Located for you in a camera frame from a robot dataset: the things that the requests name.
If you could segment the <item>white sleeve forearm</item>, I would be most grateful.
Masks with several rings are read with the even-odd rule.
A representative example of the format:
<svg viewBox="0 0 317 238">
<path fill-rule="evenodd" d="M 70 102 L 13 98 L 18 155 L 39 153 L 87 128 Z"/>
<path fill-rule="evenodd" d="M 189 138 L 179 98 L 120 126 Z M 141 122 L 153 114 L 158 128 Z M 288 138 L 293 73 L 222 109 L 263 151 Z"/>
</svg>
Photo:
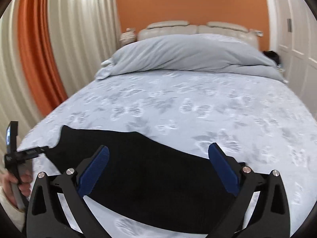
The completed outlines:
<svg viewBox="0 0 317 238">
<path fill-rule="evenodd" d="M 14 207 L 7 199 L 3 187 L 1 186 L 0 191 L 0 202 L 5 213 L 7 213 L 10 220 L 16 226 L 16 228 L 22 232 L 25 223 L 25 212 Z"/>
</svg>

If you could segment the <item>person's left hand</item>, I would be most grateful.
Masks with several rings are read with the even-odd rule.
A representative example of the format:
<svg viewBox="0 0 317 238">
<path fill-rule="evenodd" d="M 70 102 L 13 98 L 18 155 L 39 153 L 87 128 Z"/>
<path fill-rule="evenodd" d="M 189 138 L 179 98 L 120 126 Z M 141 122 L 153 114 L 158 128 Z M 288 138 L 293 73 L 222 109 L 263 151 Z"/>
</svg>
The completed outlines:
<svg viewBox="0 0 317 238">
<path fill-rule="evenodd" d="M 1 174 L 1 184 L 3 187 L 4 194 L 8 201 L 14 207 L 17 207 L 17 202 L 14 197 L 11 184 L 17 184 L 18 189 L 25 197 L 28 197 L 31 194 L 32 175 L 30 174 L 30 172 L 27 171 L 24 175 L 20 176 L 20 180 L 21 182 L 19 183 L 17 178 L 9 172 Z"/>
</svg>

